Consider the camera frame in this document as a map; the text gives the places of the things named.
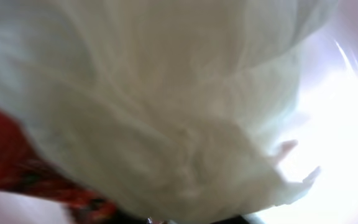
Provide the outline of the red snack wrapper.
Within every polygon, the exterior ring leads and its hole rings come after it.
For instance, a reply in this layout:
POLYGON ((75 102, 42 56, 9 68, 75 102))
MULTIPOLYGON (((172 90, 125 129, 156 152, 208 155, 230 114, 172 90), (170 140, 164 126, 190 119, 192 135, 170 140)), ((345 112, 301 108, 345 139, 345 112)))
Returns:
POLYGON ((19 127, 0 113, 0 191, 64 204, 73 223, 112 223, 116 207, 41 159, 19 127))

